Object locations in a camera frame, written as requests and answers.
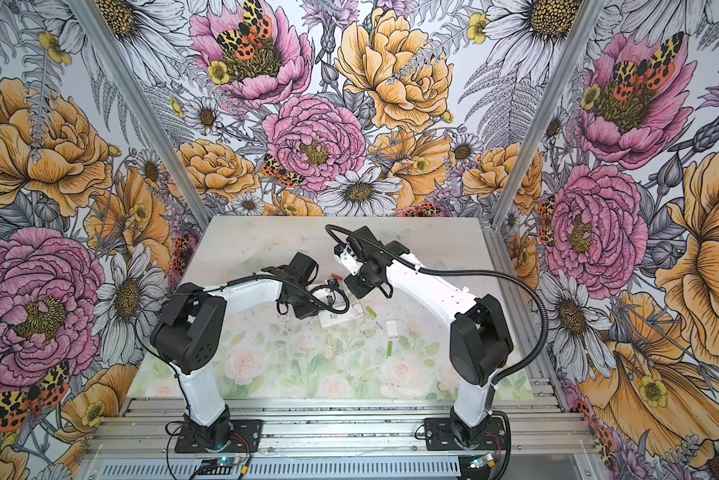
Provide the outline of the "white battery cover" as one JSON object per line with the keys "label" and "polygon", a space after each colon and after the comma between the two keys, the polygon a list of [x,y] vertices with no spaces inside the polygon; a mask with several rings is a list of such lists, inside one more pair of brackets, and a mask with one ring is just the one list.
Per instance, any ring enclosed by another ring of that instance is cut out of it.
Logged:
{"label": "white battery cover", "polygon": [[397,320],[387,320],[387,322],[385,322],[385,332],[387,332],[389,338],[397,338],[397,336],[399,336],[399,324],[397,324]]}

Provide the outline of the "white remote control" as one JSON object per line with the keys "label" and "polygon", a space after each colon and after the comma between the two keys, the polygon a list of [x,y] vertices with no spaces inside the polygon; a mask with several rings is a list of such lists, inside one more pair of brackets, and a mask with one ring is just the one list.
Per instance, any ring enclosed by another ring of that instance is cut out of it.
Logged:
{"label": "white remote control", "polygon": [[352,320],[361,319],[363,318],[363,314],[365,314],[365,310],[363,310],[361,303],[357,302],[352,303],[346,313],[337,314],[329,312],[328,310],[323,310],[319,313],[318,318],[323,328],[329,328]]}

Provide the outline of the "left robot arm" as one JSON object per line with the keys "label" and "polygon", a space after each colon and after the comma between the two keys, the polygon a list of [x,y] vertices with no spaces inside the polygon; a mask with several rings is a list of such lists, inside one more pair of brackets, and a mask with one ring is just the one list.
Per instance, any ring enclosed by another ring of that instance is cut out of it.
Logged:
{"label": "left robot arm", "polygon": [[350,300],[337,280],[313,282],[319,265],[303,253],[290,263],[227,281],[218,286],[186,282],[178,287],[153,330],[155,356],[173,368],[186,402],[179,453],[253,452],[249,427],[237,427],[221,396],[212,362],[225,320],[261,304],[285,307],[299,319],[322,311],[343,314]]}

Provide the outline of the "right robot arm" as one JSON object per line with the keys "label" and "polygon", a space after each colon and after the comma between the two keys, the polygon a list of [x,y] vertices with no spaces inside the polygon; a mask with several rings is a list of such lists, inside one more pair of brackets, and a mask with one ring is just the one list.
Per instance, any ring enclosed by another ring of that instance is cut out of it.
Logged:
{"label": "right robot arm", "polygon": [[403,244],[383,244],[367,227],[352,231],[326,227],[336,240],[337,260],[349,271],[344,282],[361,299],[375,290],[392,298],[401,291],[435,315],[449,332],[449,361],[459,374],[457,400],[451,408],[451,431],[461,448],[473,449],[487,434],[497,372],[513,352],[513,339],[501,302],[491,294],[477,297],[447,278],[473,272],[431,270]]}

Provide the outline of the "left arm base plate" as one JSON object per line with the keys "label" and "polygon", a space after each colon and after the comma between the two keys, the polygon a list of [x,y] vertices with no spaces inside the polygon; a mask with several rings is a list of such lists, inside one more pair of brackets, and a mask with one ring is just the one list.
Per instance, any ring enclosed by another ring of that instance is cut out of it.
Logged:
{"label": "left arm base plate", "polygon": [[179,454],[256,453],[262,440],[262,420],[227,420],[220,418],[210,426],[190,421],[183,426],[176,441]]}

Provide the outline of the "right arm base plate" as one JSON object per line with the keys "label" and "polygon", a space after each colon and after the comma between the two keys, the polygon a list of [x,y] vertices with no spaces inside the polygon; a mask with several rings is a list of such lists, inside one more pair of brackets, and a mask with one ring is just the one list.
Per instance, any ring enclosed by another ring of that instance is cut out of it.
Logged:
{"label": "right arm base plate", "polygon": [[499,415],[489,416],[475,427],[457,417],[425,418],[423,440],[429,451],[505,450],[509,426]]}

